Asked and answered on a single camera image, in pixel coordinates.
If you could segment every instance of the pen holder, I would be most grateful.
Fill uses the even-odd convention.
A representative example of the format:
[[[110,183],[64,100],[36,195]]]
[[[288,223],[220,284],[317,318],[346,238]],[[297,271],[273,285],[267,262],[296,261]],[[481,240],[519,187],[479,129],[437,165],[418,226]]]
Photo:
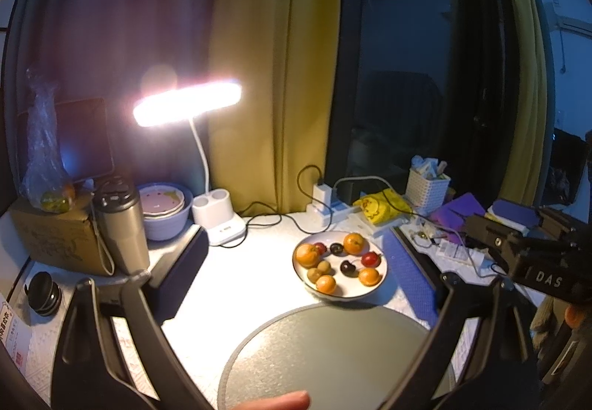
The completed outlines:
[[[235,215],[230,201],[230,193],[218,188],[193,198],[193,221],[206,230],[230,221]]]
[[[442,174],[435,180],[427,180],[414,169],[409,170],[405,196],[426,215],[442,206],[450,177]]]

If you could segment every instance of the desk surface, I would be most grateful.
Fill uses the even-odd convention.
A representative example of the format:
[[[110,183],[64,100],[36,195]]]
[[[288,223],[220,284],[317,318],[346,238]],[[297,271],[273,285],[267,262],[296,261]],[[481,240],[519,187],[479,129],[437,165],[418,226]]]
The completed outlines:
[[[296,213],[294,216],[305,229],[316,229],[316,225],[309,221],[305,213]],[[264,223],[266,218],[271,222],[276,217],[261,217],[260,222]],[[350,225],[345,220],[335,225],[335,228],[348,230]],[[404,225],[404,231],[411,228]],[[284,219],[274,227],[250,228],[249,236],[237,248],[210,248],[177,316],[164,323],[163,331],[180,362],[214,408],[224,365],[245,337],[280,314],[319,302],[303,288],[303,283],[292,269],[292,251],[303,237],[305,235],[290,220]],[[390,259],[389,265],[396,264],[395,255],[390,254],[388,248],[383,248],[382,238],[377,238],[374,242]],[[151,251],[151,265],[165,251]],[[445,258],[436,257],[435,260],[442,270],[457,271],[467,282],[488,283],[488,280],[478,279],[471,267]],[[24,292],[13,298],[13,306],[20,314],[29,314],[29,323],[33,328],[27,380],[49,403],[53,356],[61,323],[75,283],[84,275],[36,263],[30,276],[38,271],[51,273],[63,291],[64,298],[58,314],[52,318],[44,318],[29,312]],[[218,283],[220,273],[226,276],[222,285]],[[102,277],[95,280],[99,285],[114,281]],[[214,283],[218,285],[215,292],[212,291]],[[392,275],[387,276],[381,287],[366,301],[399,311],[428,328],[425,321],[415,316]],[[125,320],[114,320],[121,348],[136,386],[140,391],[155,396],[135,352]],[[467,322],[452,359],[457,376],[468,354],[475,326],[476,322]]]

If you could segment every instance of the purple notebook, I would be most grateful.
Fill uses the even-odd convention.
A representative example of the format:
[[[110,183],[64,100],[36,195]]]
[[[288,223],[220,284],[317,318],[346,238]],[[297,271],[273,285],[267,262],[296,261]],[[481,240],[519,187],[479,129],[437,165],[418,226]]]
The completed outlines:
[[[537,212],[529,206],[508,200],[496,200],[491,205],[491,209],[497,216],[515,221],[526,228],[533,228],[539,224],[540,218]]]
[[[465,218],[471,215],[484,216],[485,210],[475,199],[472,193],[465,193],[458,198],[439,207],[430,215],[430,220],[446,228],[460,231],[465,224]],[[449,235],[448,240],[453,243],[462,244],[456,235]]]

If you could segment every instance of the desk lamp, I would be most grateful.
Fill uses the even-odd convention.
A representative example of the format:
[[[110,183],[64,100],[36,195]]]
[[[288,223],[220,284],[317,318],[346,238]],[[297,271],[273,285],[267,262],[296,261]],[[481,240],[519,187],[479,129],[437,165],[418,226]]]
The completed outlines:
[[[195,223],[208,232],[211,245],[222,245],[245,234],[243,219],[235,213],[230,193],[218,188],[209,191],[209,167],[193,119],[206,111],[236,104],[241,86],[232,81],[213,81],[147,96],[137,102],[134,118],[140,126],[156,126],[187,120],[203,163],[204,193],[192,203]]]

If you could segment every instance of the hand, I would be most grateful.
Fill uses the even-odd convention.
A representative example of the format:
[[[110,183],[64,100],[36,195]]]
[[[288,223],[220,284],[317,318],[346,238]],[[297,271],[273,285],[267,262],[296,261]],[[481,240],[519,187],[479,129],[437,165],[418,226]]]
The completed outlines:
[[[233,410],[307,410],[309,406],[308,392],[293,392],[274,398],[241,403]]]

